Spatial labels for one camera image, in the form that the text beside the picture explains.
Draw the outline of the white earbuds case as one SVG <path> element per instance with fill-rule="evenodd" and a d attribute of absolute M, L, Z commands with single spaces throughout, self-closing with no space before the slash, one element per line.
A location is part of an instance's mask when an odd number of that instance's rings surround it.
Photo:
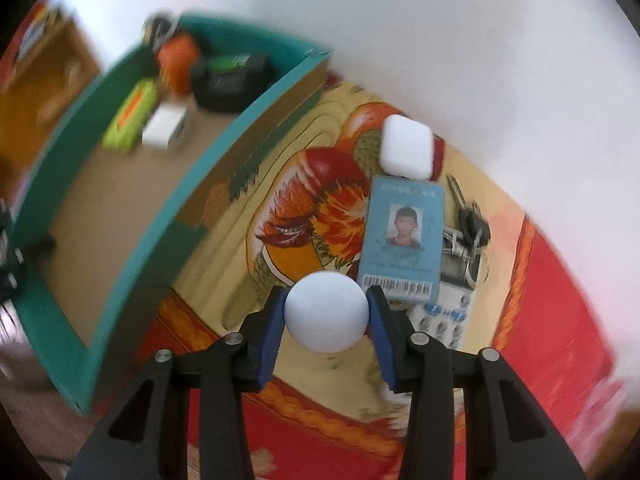
<path fill-rule="evenodd" d="M 433 174 L 435 138 L 432 129 L 393 114 L 382 123 L 380 166 L 386 174 L 428 181 Z"/>

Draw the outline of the bunch of keys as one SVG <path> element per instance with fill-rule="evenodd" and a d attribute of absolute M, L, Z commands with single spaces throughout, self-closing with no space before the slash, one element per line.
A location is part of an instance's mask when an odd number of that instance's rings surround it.
<path fill-rule="evenodd" d="M 457 179 L 446 175 L 454 206 L 457 208 L 457 227 L 444 234 L 444 254 L 461 261 L 463 279 L 470 289 L 483 286 L 490 273 L 486 249 L 491 241 L 487 219 L 475 200 L 466 200 Z"/>

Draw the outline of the wooden bedside cabinet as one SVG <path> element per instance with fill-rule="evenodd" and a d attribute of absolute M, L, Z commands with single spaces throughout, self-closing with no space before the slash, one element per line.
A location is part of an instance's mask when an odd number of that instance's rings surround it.
<path fill-rule="evenodd" d="M 73 15 L 41 22 L 39 41 L 1 74 L 1 163 L 30 166 L 56 122 L 101 73 Z"/>

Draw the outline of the teal cardboard box tray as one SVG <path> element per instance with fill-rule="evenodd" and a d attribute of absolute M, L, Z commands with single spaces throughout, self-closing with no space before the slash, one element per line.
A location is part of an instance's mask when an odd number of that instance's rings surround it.
<path fill-rule="evenodd" d="M 194 110 L 175 150 L 101 144 L 134 86 L 160 71 L 135 46 L 93 81 L 41 151 L 11 242 L 53 237 L 29 266 L 14 307 L 60 395 L 88 415 L 118 387 L 160 300 L 186 260 L 256 180 L 266 156 L 318 102 L 328 47 L 277 30 L 186 13 L 180 25 L 205 52 L 264 52 L 276 80 L 242 114 Z"/>

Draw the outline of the blue id card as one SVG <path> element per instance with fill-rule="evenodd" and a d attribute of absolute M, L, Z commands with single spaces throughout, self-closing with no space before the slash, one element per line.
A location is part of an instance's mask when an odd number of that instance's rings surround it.
<path fill-rule="evenodd" d="M 382 288 L 389 300 L 432 304 L 438 296 L 444 189 L 434 182 L 376 176 L 357 282 Z"/>

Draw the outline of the white orange pill bottle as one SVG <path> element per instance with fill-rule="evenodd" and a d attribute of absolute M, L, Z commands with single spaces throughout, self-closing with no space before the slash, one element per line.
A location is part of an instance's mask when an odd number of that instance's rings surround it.
<path fill-rule="evenodd" d="M 295 283 L 284 304 L 285 326 L 303 347 L 338 353 L 356 344 L 369 324 L 369 304 L 360 286 L 345 274 L 311 273 Z"/>

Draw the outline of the white air conditioner remote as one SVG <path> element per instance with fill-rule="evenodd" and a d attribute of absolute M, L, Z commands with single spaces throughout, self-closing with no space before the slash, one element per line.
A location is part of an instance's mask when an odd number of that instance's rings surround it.
<path fill-rule="evenodd" d="M 459 350 L 472 311 L 475 290 L 465 277 L 465 263 L 442 257 L 437 299 L 432 304 L 412 304 L 406 311 L 415 330 L 427 333 L 449 349 Z"/>

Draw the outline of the monkey cartoon figurine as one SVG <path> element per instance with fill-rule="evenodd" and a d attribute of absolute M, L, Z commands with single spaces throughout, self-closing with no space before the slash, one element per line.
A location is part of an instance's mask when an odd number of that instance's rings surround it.
<path fill-rule="evenodd" d="M 171 39 L 178 28 L 178 22 L 169 14 L 157 13 L 149 16 L 142 27 L 142 42 L 153 51 L 160 50 Z"/>

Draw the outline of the green orange utility cutter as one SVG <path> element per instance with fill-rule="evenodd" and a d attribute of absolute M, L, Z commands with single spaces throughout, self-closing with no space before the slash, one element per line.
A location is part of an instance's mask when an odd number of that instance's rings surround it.
<path fill-rule="evenodd" d="M 105 130 L 102 146 L 123 153 L 133 150 L 157 103 L 158 90 L 155 80 L 140 79 Z"/>

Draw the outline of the orange digital timer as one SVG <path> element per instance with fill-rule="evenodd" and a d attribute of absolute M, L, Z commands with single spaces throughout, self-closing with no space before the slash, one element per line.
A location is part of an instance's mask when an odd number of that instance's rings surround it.
<path fill-rule="evenodd" d="M 183 32 L 166 41 L 157 52 L 160 64 L 160 79 L 176 96 L 191 93 L 191 66 L 202 57 L 195 40 Z"/>

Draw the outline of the white usb wall charger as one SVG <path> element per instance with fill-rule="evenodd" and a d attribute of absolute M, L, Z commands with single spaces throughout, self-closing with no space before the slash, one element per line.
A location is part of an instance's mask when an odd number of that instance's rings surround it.
<path fill-rule="evenodd" d="M 182 138 L 186 118 L 188 109 L 184 105 L 160 104 L 142 131 L 142 145 L 157 150 L 171 150 Z"/>

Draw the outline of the red floral bed blanket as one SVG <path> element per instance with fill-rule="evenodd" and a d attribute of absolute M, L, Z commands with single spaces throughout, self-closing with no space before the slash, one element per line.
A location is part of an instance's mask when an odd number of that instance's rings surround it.
<path fill-rule="evenodd" d="M 445 346 L 501 352 L 591 469 L 624 386 L 582 292 L 524 210 L 455 148 L 435 143 L 444 199 L 442 276 L 422 278 L 431 220 L 404 192 L 371 196 L 393 105 L 331 80 L 255 180 L 213 180 L 207 233 L 158 306 L 134 356 L 207 348 L 276 285 L 317 271 L 381 286 L 413 327 Z M 276 374 L 244 401 L 261 479 L 393 479 L 409 407 L 387 389 L 372 342 L 318 354 L 282 341 Z"/>

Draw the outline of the black curved device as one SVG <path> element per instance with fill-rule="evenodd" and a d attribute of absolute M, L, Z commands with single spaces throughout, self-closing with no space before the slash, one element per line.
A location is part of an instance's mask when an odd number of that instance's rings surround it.
<path fill-rule="evenodd" d="M 276 80 L 268 54 L 262 52 L 203 56 L 189 72 L 198 106 L 216 113 L 240 114 Z"/>

